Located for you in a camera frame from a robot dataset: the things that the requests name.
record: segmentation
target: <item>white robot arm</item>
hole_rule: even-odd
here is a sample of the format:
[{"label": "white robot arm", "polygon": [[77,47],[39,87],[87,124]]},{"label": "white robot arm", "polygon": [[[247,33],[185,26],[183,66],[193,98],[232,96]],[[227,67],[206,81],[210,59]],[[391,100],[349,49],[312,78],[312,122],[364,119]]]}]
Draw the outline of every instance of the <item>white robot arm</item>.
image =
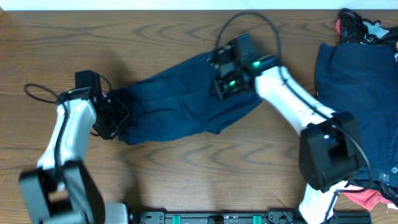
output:
[{"label": "white robot arm", "polygon": [[90,99],[75,99],[64,102],[68,111],[65,130],[60,136],[62,123],[65,120],[65,108],[59,105],[57,108],[57,122],[46,151],[37,162],[37,168],[43,170],[55,167],[54,150],[57,140],[60,138],[61,165],[66,161],[85,161],[90,130],[96,121],[96,113]]},{"label": "white robot arm", "polygon": [[[335,113],[332,109],[322,105],[313,96],[308,94],[290,75],[289,71],[283,67],[282,74],[293,88],[303,99],[316,106],[323,114],[330,118]],[[275,109],[292,125],[296,133],[300,135],[301,130],[312,124],[319,124],[326,119],[313,112],[302,100],[298,99],[290,89],[287,88],[279,75],[277,67],[270,68],[262,75],[256,77],[256,91],[258,95],[272,104]],[[347,181],[341,181],[330,187],[330,190],[322,193],[321,190],[313,189],[309,184],[305,189],[304,199],[299,206],[299,211],[308,224],[319,224],[323,221],[334,191],[342,189]],[[329,212],[329,217],[333,216],[333,210]]]}]

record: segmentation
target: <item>navy blue fabric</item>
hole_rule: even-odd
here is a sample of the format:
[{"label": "navy blue fabric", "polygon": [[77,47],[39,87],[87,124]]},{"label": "navy blue fabric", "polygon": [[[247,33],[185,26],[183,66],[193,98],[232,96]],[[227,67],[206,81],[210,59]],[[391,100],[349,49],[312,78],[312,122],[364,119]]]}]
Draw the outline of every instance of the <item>navy blue fabric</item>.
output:
[{"label": "navy blue fabric", "polygon": [[261,103],[257,94],[241,93],[220,101],[210,93],[219,73],[207,60],[212,53],[197,55],[170,69],[125,89],[115,90],[130,109],[125,132],[127,144],[170,141],[222,129],[248,114]]},{"label": "navy blue fabric", "polygon": [[[398,69],[391,48],[321,44],[316,83],[320,102],[356,118],[373,179],[398,187]],[[368,179],[366,169],[356,179]]]}]

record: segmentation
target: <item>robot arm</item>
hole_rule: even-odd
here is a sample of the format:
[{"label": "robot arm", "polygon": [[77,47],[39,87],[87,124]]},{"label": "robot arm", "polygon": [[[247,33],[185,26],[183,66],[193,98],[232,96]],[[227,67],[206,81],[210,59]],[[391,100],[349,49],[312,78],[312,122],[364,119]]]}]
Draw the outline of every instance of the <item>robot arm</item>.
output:
[{"label": "robot arm", "polygon": [[[290,75],[289,71],[283,67],[282,73],[289,85],[307,102],[316,106],[322,113],[333,117],[332,109],[323,106],[319,101],[308,94]],[[298,135],[309,124],[320,124],[326,121],[319,114],[313,112],[302,100],[298,99],[282,81],[277,67],[270,68],[262,75],[256,77],[257,94],[272,104],[275,109],[290,123]],[[304,199],[299,206],[301,216],[308,224],[322,223],[328,210],[330,202],[333,200],[334,191],[342,189],[347,181],[341,181],[330,187],[330,190],[322,192],[315,190],[310,184],[305,189]],[[328,218],[333,216],[333,210],[329,212]]]},{"label": "robot arm", "polygon": [[[129,111],[118,99],[103,95],[97,73],[78,72],[75,80],[76,88],[57,100],[57,122],[36,170],[20,177],[30,217],[35,224],[128,223],[125,205],[103,202],[84,161],[90,130],[112,139],[126,125]],[[67,198],[50,200],[51,193],[62,190]],[[113,215],[105,216],[105,210]]]}]

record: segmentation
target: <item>red fabric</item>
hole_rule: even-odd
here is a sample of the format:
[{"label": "red fabric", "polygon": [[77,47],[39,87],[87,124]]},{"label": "red fabric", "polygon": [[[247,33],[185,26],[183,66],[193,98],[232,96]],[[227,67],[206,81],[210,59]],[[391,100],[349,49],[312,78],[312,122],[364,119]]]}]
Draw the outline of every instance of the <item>red fabric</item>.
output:
[{"label": "red fabric", "polygon": [[[360,187],[350,186],[350,190],[359,190]],[[362,193],[344,193],[344,195],[357,203],[358,205],[366,208],[368,211],[372,210],[377,203],[392,203],[385,199],[378,190],[365,190]]]},{"label": "red fabric", "polygon": [[338,19],[336,22],[336,30],[337,30],[338,35],[341,35],[341,20],[340,19]]}]

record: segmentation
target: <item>wire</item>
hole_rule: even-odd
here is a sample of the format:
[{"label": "wire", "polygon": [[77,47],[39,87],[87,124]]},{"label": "wire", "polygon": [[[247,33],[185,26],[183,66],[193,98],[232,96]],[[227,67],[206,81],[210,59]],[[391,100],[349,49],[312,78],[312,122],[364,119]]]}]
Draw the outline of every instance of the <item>wire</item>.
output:
[{"label": "wire", "polygon": [[35,100],[39,100],[39,101],[41,101],[41,102],[44,102],[44,103],[53,103],[53,104],[56,103],[56,101],[50,101],[50,100],[41,99],[41,98],[36,97],[36,96],[34,96],[33,94],[29,93],[28,87],[31,87],[31,86],[32,86],[32,87],[36,87],[36,88],[40,88],[40,89],[42,89],[42,90],[45,90],[45,91],[51,93],[51,95],[55,96],[56,99],[58,99],[58,97],[59,97],[54,91],[50,90],[49,88],[47,88],[47,87],[45,87],[45,86],[42,86],[42,85],[39,85],[39,84],[35,84],[35,83],[28,83],[28,84],[26,84],[26,85],[24,86],[24,91],[25,91],[25,93],[26,93],[28,96],[32,97],[32,98],[35,99]]},{"label": "wire", "polygon": [[357,148],[358,152],[360,153],[361,157],[364,160],[364,163],[366,165],[366,167],[368,168],[368,186],[361,189],[361,190],[336,190],[334,192],[333,198],[329,204],[328,210],[326,212],[325,215],[325,219],[323,221],[323,223],[326,223],[330,210],[333,208],[333,204],[335,202],[335,199],[337,198],[337,196],[341,193],[341,192],[347,192],[347,193],[361,193],[364,192],[367,189],[370,189],[373,186],[373,170],[371,167],[371,164],[369,162],[368,157],[365,155],[362,147],[357,143],[357,141],[350,135],[350,133],[347,132],[347,130],[345,130],[343,127],[341,127],[336,121],[333,121],[331,118],[329,118],[327,115],[325,115],[324,113],[322,113],[321,111],[319,111],[317,109],[316,106],[311,105],[308,101],[306,101],[302,96],[300,96],[290,85],[288,82],[288,79],[286,79],[283,74],[282,74],[282,41],[280,39],[280,35],[279,35],[279,31],[276,28],[276,26],[272,23],[272,21],[270,19],[268,19],[268,17],[258,13],[258,12],[240,12],[238,14],[236,14],[235,16],[231,17],[223,26],[223,28],[220,30],[220,33],[218,34],[216,43],[215,43],[215,48],[214,48],[214,52],[215,55],[217,55],[218,53],[218,46],[221,40],[221,36],[224,32],[224,30],[228,27],[228,25],[235,20],[236,18],[238,18],[239,16],[245,16],[245,15],[249,15],[249,16],[256,16],[256,17],[260,17],[262,20],[266,21],[268,23],[268,25],[271,27],[272,31],[275,34],[275,39],[277,42],[277,50],[278,50],[278,61],[279,61],[279,65],[278,65],[278,73],[280,78],[282,79],[284,85],[286,85],[286,87],[300,100],[302,101],[305,105],[307,105],[312,111],[314,111],[316,114],[319,114],[322,118],[324,118],[325,120],[329,121],[338,131],[340,131],[341,133],[343,133],[343,135],[349,139]]},{"label": "wire", "polygon": [[105,78],[103,75],[99,75],[99,77],[100,78],[102,78],[103,80],[105,80],[106,81],[106,83],[108,84],[108,86],[109,86],[109,90],[108,90],[108,92],[107,92],[107,99],[109,98],[109,93],[111,93],[111,90],[112,90],[112,86],[111,86],[111,83],[109,82],[109,80],[107,79],[107,78]]},{"label": "wire", "polygon": [[62,177],[62,161],[61,161],[61,146],[60,146],[62,140],[61,137],[63,135],[63,132],[65,131],[65,127],[67,126],[69,118],[69,112],[63,101],[62,101],[62,107],[64,110],[63,121],[60,128],[60,132],[58,133],[57,141],[55,142],[55,149],[54,149],[55,171],[58,174],[58,178]]},{"label": "wire", "polygon": [[93,136],[100,136],[99,134],[95,134],[94,132],[90,131],[90,134]]}]

